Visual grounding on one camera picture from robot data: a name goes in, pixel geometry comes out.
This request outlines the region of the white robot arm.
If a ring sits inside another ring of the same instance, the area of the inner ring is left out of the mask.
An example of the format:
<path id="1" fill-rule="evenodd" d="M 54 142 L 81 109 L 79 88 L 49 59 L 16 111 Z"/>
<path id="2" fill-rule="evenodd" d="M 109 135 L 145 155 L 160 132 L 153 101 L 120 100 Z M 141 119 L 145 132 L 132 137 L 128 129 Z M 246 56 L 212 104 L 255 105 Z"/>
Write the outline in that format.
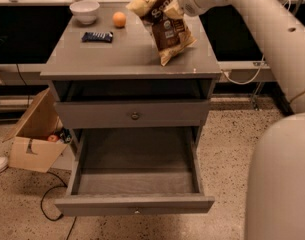
<path id="1" fill-rule="evenodd" d="M 231 4 L 244 19 L 294 114 L 252 155 L 244 240 L 305 240 L 305 27 L 278 0 L 178 0 L 190 16 Z"/>

